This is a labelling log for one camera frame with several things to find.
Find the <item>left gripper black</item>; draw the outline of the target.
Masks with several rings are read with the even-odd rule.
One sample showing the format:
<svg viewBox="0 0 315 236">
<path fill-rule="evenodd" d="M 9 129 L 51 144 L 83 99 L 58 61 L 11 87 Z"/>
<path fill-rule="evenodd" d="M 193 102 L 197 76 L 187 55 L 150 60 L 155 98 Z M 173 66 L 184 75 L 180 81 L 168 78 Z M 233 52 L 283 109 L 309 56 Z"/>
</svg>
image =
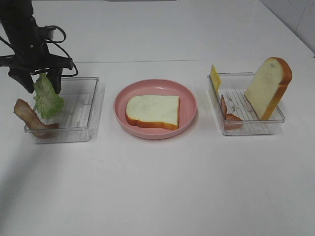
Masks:
<svg viewBox="0 0 315 236">
<path fill-rule="evenodd" d="M 10 24 L 2 25 L 8 41 L 0 40 L 10 47 L 14 54 L 0 57 L 0 65 L 10 67 L 8 75 L 20 83 L 28 93 L 34 92 L 32 75 L 47 72 L 55 94 L 61 91 L 61 77 L 64 68 L 74 68 L 73 59 L 59 45 L 66 40 L 65 31 L 58 27 L 54 31 L 53 40 L 44 39 L 39 26 L 17 27 Z M 58 56 L 49 52 L 47 44 L 57 46 L 65 56 Z"/>
</svg>

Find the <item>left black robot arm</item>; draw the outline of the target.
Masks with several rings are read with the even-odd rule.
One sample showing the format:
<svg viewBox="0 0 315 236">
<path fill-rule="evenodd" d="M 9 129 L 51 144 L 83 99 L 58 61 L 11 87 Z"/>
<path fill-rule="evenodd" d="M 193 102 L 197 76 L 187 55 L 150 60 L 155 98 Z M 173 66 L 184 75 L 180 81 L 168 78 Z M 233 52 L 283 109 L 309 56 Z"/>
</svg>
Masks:
<svg viewBox="0 0 315 236">
<path fill-rule="evenodd" d="M 46 73 L 55 93 L 60 93 L 63 69 L 76 66 L 70 55 L 51 54 L 47 45 L 59 46 L 61 41 L 53 40 L 53 32 L 59 30 L 66 37 L 64 30 L 55 25 L 38 26 L 30 0 L 2 0 L 0 22 L 8 38 L 1 41 L 14 52 L 0 58 L 1 66 L 9 67 L 9 77 L 33 93 L 32 76 Z"/>
</svg>

